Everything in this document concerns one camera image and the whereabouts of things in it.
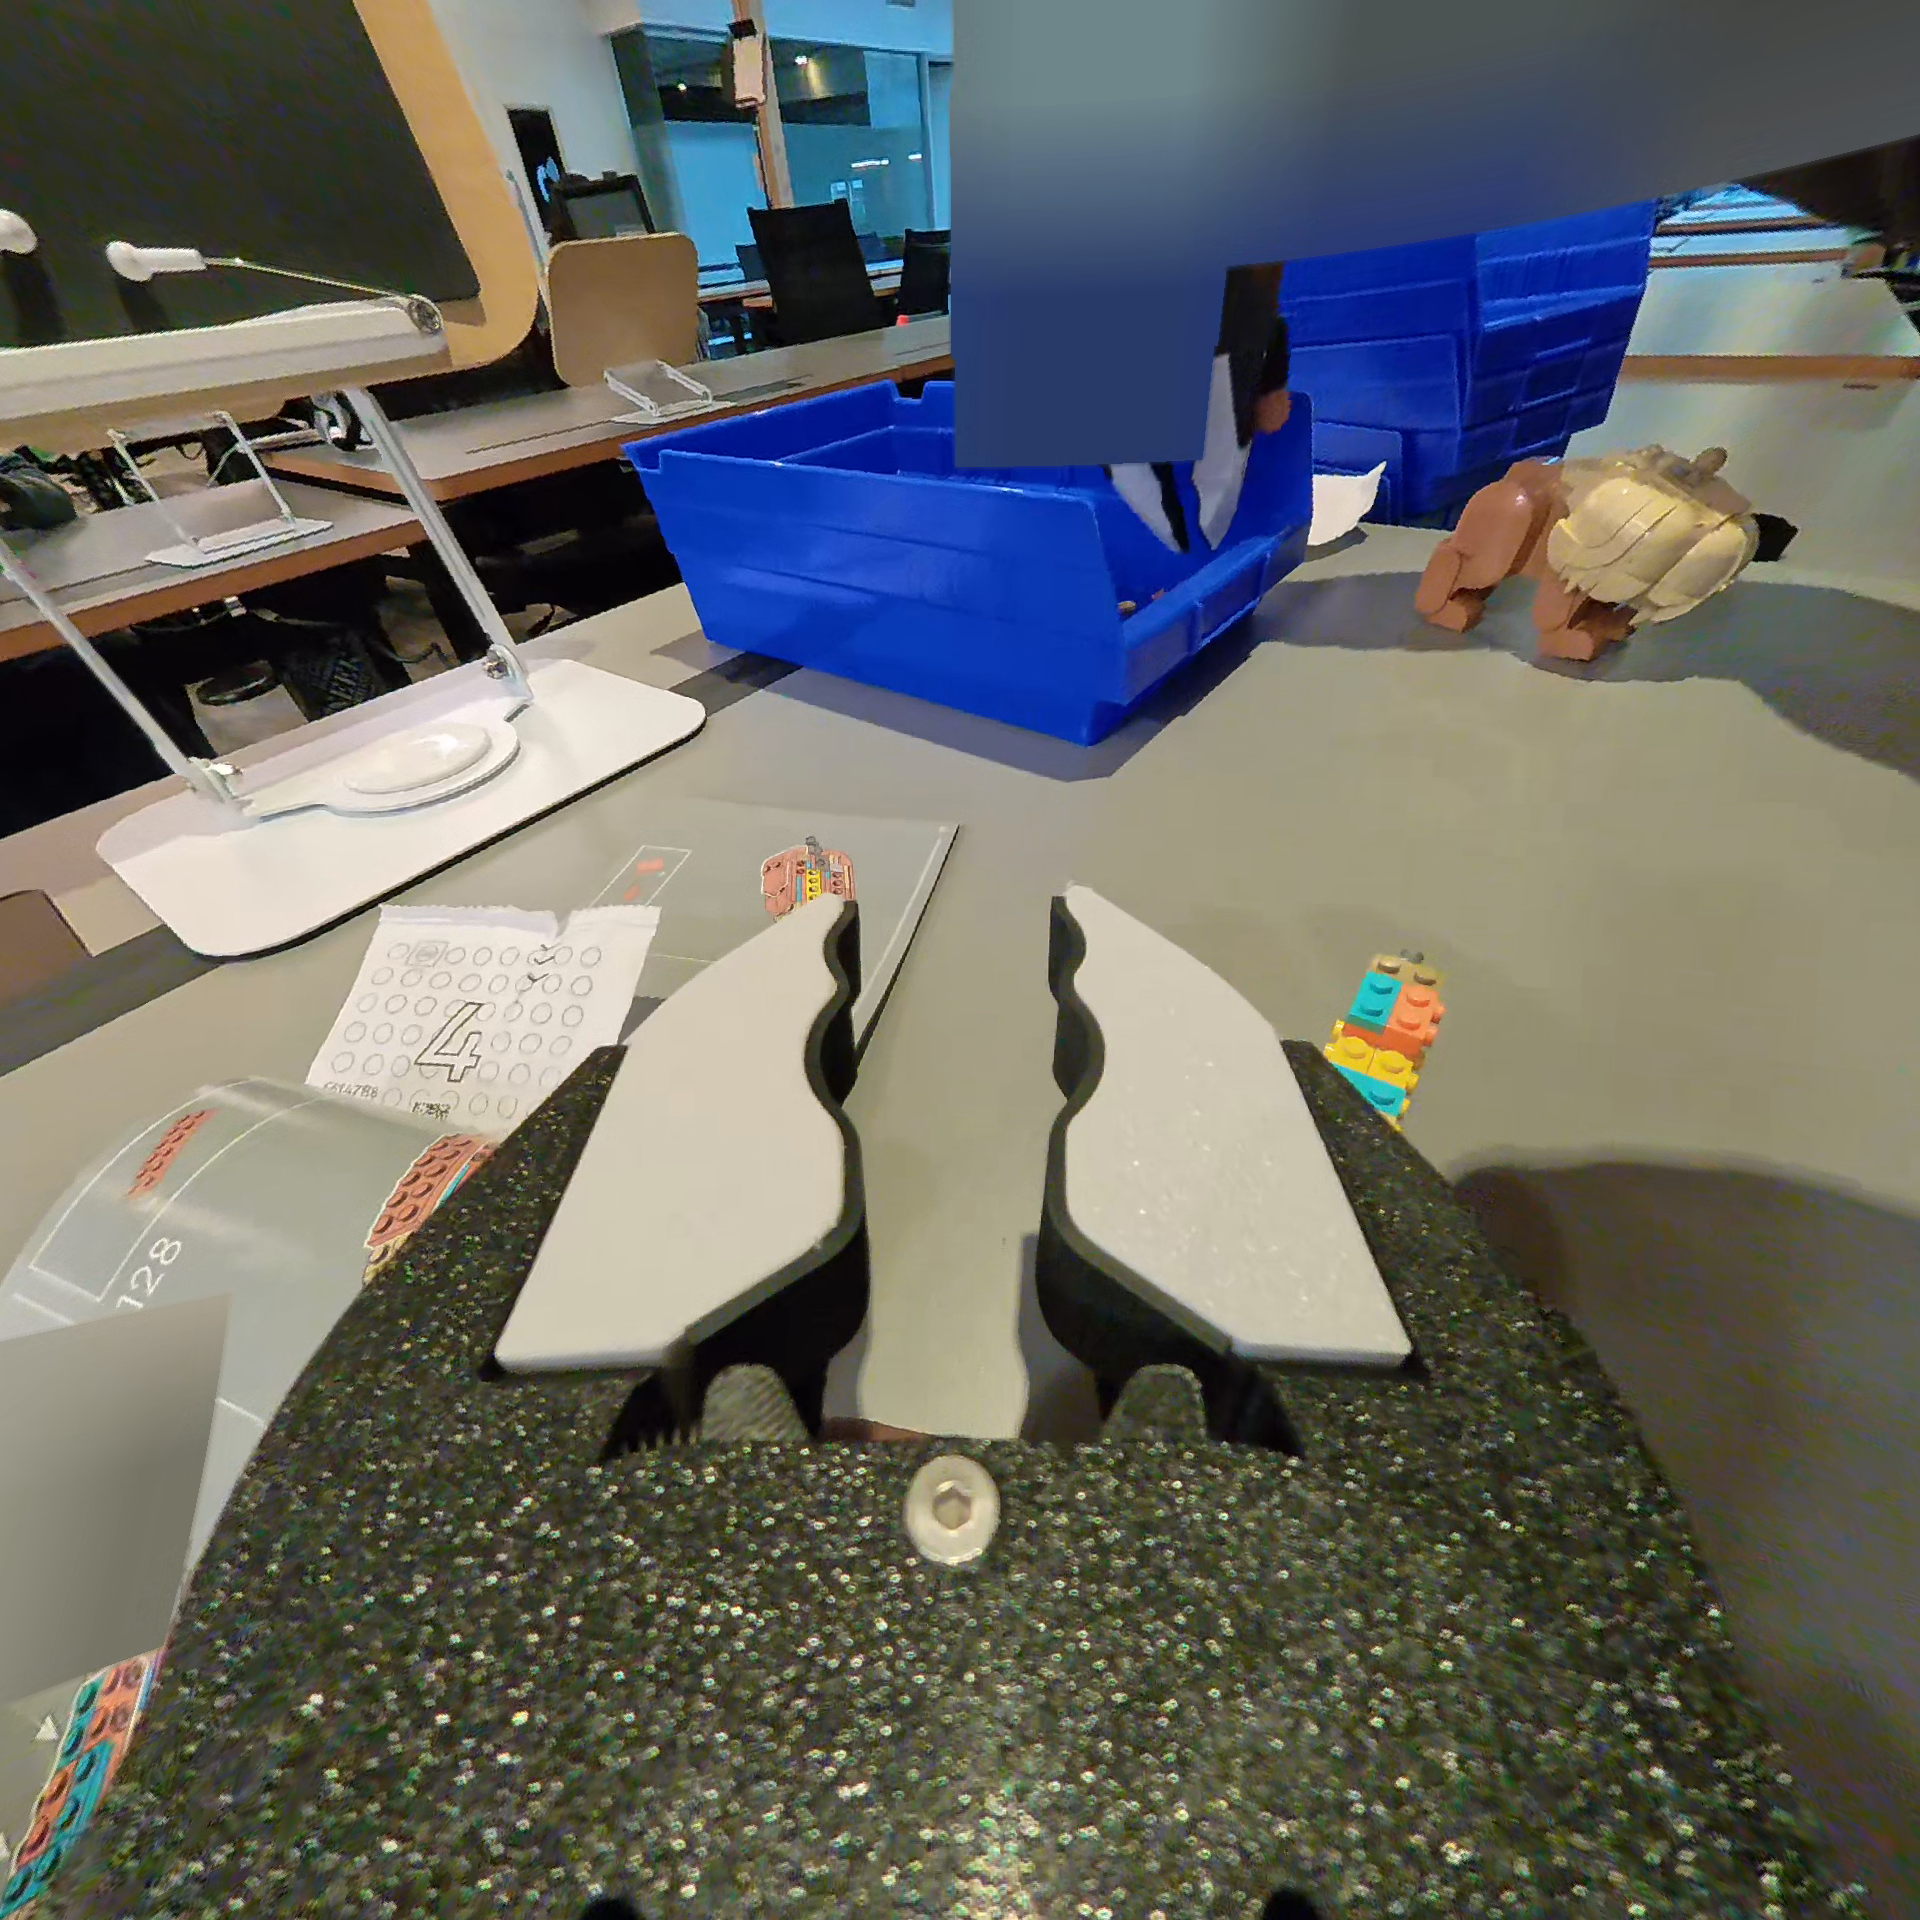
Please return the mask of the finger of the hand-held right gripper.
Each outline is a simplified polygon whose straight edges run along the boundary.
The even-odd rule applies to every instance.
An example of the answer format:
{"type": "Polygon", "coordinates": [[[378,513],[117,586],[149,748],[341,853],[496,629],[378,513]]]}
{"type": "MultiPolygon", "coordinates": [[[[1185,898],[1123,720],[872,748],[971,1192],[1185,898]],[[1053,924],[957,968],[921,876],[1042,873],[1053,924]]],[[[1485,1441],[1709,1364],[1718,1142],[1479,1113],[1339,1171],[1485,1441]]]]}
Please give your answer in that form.
{"type": "Polygon", "coordinates": [[[1153,538],[1160,538],[1168,552],[1191,549],[1188,506],[1177,465],[1114,465],[1110,484],[1153,538]]]}
{"type": "Polygon", "coordinates": [[[1238,391],[1235,363],[1229,356],[1211,359],[1211,391],[1204,444],[1191,465],[1191,486],[1199,506],[1199,537],[1204,543],[1226,543],[1235,525],[1242,486],[1248,469],[1248,440],[1238,427],[1238,391]]]}

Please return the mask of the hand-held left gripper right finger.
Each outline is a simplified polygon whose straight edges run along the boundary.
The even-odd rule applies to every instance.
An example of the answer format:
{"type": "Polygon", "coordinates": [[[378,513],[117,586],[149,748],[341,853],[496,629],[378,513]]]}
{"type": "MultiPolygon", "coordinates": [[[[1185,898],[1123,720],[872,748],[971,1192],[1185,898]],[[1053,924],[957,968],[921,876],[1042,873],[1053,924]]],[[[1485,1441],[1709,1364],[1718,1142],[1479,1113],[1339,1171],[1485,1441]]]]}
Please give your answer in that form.
{"type": "Polygon", "coordinates": [[[1203,1350],[1409,1358],[1277,1030],[1090,888],[1053,901],[1057,1006],[1045,1220],[1203,1350]]]}

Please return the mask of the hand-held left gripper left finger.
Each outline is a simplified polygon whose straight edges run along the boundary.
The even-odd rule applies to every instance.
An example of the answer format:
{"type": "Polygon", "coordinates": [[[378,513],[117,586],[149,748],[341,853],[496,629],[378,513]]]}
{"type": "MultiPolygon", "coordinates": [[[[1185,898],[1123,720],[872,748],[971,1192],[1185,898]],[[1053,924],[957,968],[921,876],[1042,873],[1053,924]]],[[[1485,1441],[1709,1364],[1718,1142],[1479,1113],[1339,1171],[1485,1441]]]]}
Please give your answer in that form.
{"type": "Polygon", "coordinates": [[[846,1092],[859,907],[810,901],[710,962],[627,1042],[496,1339],[500,1367],[659,1364],[856,1220],[846,1092]]]}

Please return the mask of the colourful toy brick assembly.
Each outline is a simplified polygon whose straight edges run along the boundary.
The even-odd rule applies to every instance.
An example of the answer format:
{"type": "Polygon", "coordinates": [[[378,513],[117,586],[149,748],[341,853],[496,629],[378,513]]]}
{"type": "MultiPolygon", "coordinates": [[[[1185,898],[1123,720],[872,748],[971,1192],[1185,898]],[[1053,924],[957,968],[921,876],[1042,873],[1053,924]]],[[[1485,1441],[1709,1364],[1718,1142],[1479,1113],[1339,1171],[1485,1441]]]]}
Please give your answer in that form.
{"type": "Polygon", "coordinates": [[[1441,1027],[1441,969],[1422,950],[1374,955],[1346,1016],[1333,1021],[1323,1057],[1402,1129],[1441,1027]]]}

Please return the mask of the blue plastic bin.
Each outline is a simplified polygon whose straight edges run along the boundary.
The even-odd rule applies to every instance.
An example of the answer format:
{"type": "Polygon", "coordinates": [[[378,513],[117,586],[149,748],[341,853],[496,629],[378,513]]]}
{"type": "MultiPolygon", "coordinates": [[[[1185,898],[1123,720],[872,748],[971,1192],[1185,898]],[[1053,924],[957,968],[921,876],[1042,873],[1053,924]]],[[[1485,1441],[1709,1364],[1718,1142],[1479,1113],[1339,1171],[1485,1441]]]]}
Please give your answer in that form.
{"type": "Polygon", "coordinates": [[[1222,547],[1101,468],[957,468],[953,387],[893,383],[624,444],[713,642],[1094,746],[1311,547],[1313,410],[1251,444],[1222,547]]]}

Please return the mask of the grey desk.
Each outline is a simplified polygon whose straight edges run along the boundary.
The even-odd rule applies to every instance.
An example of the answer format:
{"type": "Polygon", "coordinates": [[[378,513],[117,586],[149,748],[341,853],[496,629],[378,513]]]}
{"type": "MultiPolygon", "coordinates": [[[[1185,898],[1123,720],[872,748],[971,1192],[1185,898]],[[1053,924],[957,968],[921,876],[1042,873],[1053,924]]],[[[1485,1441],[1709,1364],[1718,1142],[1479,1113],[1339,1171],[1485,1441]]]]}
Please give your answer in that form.
{"type": "Polygon", "coordinates": [[[584,907],[682,805],[957,825],[859,1055],[859,1408],[916,1444],[924,1917],[1916,1917],[1916,614],[1761,570],[1591,669],[1299,570],[1099,748],[733,662],[678,750],[391,905],[584,907]],[[1274,1444],[1030,1358],[1090,888],[1288,1042],[1414,1363],[1274,1444]],[[1323,1057],[1374,955],[1402,1129],[1323,1057]]]}

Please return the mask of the white desk stand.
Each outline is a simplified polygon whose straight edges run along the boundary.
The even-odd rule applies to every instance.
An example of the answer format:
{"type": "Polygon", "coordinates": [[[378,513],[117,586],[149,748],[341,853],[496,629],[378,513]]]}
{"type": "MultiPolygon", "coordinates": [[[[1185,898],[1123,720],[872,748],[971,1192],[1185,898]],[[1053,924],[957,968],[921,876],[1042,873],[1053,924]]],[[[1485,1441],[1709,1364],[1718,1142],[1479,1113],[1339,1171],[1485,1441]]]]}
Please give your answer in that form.
{"type": "Polygon", "coordinates": [[[373,715],[334,743],[239,770],[182,753],[27,560],[4,547],[7,586],[187,784],[182,796],[143,807],[97,841],[107,869],[187,950],[235,960],[291,948],[681,748],[705,726],[692,695],[577,659],[528,662],[391,417],[366,387],[347,383],[347,373],[385,377],[408,363],[446,363],[452,344],[435,300],[124,240],[107,242],[105,260],[122,281],[227,269],[324,289],[338,300],[242,324],[7,351],[7,424],[67,414],[105,427],[157,424],[191,400],[247,387],[317,395],[334,379],[486,633],[478,667],[454,672],[442,694],[420,687],[397,720],[373,715]]]}

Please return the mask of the stack of blue bins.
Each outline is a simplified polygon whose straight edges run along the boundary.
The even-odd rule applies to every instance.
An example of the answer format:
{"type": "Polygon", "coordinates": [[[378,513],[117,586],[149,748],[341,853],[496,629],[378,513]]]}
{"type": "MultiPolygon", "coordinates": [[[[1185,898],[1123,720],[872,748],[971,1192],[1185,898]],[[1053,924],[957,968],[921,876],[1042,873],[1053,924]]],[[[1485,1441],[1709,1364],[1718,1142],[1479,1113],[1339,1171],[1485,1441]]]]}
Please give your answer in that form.
{"type": "Polygon", "coordinates": [[[1382,469],[1374,516],[1455,516],[1611,411],[1659,204],[1283,269],[1313,468],[1382,469]]]}

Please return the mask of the white numbered paper bag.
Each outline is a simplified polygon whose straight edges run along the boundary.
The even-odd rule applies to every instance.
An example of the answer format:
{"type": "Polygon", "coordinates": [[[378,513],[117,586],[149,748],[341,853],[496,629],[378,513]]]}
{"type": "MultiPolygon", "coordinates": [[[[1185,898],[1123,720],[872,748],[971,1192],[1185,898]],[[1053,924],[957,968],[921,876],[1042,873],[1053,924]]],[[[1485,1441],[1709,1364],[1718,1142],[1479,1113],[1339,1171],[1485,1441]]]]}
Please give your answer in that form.
{"type": "Polygon", "coordinates": [[[657,927],[652,905],[564,918],[390,905],[303,1082],[506,1140],[590,1052],[622,1042],[657,927]]]}

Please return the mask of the brown toy brick animal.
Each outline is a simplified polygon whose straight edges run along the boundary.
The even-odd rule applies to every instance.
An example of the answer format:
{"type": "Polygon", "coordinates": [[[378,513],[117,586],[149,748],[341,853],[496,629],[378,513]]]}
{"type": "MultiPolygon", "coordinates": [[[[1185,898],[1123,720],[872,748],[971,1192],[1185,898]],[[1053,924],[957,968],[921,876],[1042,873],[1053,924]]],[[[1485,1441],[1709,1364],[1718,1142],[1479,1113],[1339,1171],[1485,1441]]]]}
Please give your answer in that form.
{"type": "Polygon", "coordinates": [[[1418,614],[1466,633],[1504,580],[1532,580],[1545,659],[1591,662],[1636,628],[1675,620],[1756,563],[1781,563],[1796,525],[1754,511],[1725,477],[1725,447],[1661,444],[1578,460],[1523,460],[1479,486],[1434,549],[1418,614]]]}

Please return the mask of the grey instruction booklet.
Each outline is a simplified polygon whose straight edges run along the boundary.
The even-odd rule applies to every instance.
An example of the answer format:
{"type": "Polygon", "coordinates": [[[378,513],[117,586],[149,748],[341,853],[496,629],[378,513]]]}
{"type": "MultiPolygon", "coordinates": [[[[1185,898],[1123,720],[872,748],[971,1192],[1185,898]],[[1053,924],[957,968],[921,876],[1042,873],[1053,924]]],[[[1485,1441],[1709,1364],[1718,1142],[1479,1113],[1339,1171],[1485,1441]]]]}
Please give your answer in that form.
{"type": "MultiPolygon", "coordinates": [[[[859,1055],[957,829],[682,805],[622,888],[659,927],[618,1044],[506,1140],[228,1078],[116,1147],[4,1278],[4,1576],[78,1576],[107,1740],[63,1732],[4,1917],[924,1917],[881,1769],[921,1761],[902,1635],[810,1617],[924,1599],[912,1466],[820,1453],[872,1294],[859,1055]],[[496,1339],[618,1063],[667,995],[810,901],[859,907],[831,1035],[856,1220],[659,1364],[500,1367],[496,1339]]],[[[572,916],[584,907],[521,907],[572,916]]]]}

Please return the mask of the long wooden table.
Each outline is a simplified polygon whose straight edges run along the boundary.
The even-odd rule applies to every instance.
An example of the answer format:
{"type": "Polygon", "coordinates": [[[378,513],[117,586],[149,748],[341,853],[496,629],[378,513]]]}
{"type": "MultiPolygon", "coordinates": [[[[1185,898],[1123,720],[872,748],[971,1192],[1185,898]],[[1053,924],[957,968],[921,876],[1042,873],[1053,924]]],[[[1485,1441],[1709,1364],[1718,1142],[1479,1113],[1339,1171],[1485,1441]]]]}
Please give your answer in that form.
{"type": "MultiPolygon", "coordinates": [[[[430,499],[447,506],[536,477],[622,460],[624,444],[687,424],[872,383],[934,379],[950,368],[950,319],[921,318],[851,341],[705,363],[692,377],[713,388],[717,405],[691,417],[634,423],[634,405],[598,387],[401,423],[398,438],[430,499]]],[[[81,516],[29,552],[27,566],[67,609],[75,629],[96,637],[426,538],[401,486],[373,454],[291,452],[267,456],[267,468],[293,513],[319,529],[209,566],[157,566],[155,552],[172,533],[167,516],[143,503],[81,516]]]]}

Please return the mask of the wood-framed black panel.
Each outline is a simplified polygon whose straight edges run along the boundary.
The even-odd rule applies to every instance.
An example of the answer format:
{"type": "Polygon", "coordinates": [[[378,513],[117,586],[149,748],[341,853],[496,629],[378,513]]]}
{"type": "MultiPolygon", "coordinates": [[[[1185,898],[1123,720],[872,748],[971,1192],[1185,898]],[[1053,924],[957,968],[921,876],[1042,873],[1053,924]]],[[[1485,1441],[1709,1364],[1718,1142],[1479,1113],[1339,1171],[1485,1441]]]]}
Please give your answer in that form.
{"type": "Polygon", "coordinates": [[[540,269],[430,5],[4,5],[4,346],[255,319],[354,289],[511,356],[540,269]]]}

